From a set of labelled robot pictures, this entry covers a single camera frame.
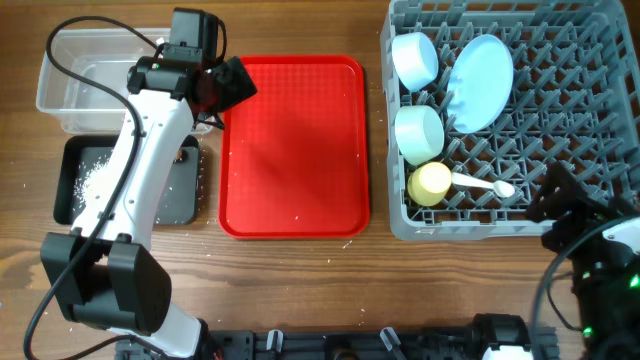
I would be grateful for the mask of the white plastic spoon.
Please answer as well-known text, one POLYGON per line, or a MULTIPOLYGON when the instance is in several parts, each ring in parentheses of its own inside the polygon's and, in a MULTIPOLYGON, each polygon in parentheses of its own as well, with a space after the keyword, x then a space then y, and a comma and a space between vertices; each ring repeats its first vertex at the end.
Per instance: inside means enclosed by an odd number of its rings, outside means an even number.
POLYGON ((458 186, 492 190, 498 197, 501 198, 511 197, 516 192, 515 187, 505 181, 499 180, 495 182, 489 182, 457 172, 451 173, 451 181, 454 185, 458 186))

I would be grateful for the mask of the yellow plastic cup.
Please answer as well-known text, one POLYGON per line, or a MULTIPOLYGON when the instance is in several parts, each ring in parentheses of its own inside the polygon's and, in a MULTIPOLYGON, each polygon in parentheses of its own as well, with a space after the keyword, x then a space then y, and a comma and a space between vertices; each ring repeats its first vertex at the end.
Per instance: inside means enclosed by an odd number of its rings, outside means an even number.
POLYGON ((444 199, 451 184, 451 170, 443 163, 430 162, 409 176, 407 191, 414 202, 429 207, 444 199))

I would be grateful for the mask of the light blue plate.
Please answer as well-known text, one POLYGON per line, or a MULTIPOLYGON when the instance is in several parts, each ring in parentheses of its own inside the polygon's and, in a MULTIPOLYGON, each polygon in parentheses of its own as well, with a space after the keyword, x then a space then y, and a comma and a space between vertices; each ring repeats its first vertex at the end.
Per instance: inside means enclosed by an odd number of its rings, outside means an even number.
POLYGON ((507 46, 494 35, 470 41, 456 59, 447 84, 453 95, 447 115, 453 128, 470 134, 487 128, 504 110, 514 81, 514 64, 507 46))

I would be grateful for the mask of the green bowl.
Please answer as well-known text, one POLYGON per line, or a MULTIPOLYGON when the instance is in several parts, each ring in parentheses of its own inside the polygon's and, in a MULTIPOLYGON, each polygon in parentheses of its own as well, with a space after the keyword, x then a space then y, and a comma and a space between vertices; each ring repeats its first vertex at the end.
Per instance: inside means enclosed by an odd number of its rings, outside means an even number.
POLYGON ((444 128, 438 113, 426 105, 401 107, 395 117, 396 142, 411 165, 436 158, 444 147, 444 128))

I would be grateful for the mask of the light blue bowl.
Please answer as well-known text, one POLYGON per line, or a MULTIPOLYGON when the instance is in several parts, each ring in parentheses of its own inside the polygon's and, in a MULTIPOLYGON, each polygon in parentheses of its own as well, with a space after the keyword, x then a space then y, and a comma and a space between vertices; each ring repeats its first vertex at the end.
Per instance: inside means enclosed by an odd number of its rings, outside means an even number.
POLYGON ((437 78, 438 55, 424 33, 396 36, 392 41, 391 54, 395 71, 407 90, 419 91, 437 78))

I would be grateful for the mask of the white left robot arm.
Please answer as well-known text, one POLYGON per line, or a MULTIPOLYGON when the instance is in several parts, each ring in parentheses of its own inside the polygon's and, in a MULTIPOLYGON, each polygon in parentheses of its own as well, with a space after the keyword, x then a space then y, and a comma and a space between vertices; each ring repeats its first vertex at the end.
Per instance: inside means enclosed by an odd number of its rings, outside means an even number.
POLYGON ((66 233, 46 235, 40 258, 46 302, 63 317, 107 330, 164 359, 216 359, 205 321, 171 300, 169 274, 150 253, 156 209, 183 141, 198 124, 257 89, 241 60, 226 54, 224 23, 196 9, 173 12, 170 36, 140 58, 118 95, 126 114, 104 180, 66 233))

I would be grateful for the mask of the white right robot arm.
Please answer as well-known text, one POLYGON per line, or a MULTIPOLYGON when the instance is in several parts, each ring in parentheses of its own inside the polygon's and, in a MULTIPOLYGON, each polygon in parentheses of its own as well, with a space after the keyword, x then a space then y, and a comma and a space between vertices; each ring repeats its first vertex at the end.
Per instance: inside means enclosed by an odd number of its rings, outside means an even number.
POLYGON ((536 359, 543 353, 539 317, 564 261, 572 265, 587 359, 636 359, 639 356, 639 210, 622 197, 607 204, 591 199, 559 162, 526 210, 529 220, 549 220, 541 237, 555 253, 536 288, 531 317, 479 314, 466 352, 476 359, 536 359))

